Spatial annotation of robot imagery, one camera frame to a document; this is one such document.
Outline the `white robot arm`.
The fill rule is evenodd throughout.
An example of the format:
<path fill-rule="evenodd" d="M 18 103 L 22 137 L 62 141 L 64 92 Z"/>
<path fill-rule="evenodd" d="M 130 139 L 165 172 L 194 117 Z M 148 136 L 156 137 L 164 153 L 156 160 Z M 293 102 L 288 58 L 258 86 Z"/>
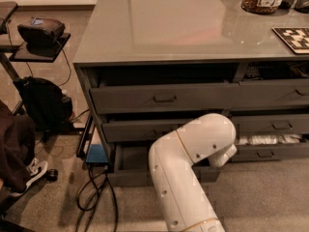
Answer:
<path fill-rule="evenodd" d="M 237 151 L 236 129 L 220 114 L 207 114 L 160 137 L 149 167 L 169 232 L 225 232 L 192 166 L 204 159 L 223 166 Z"/>

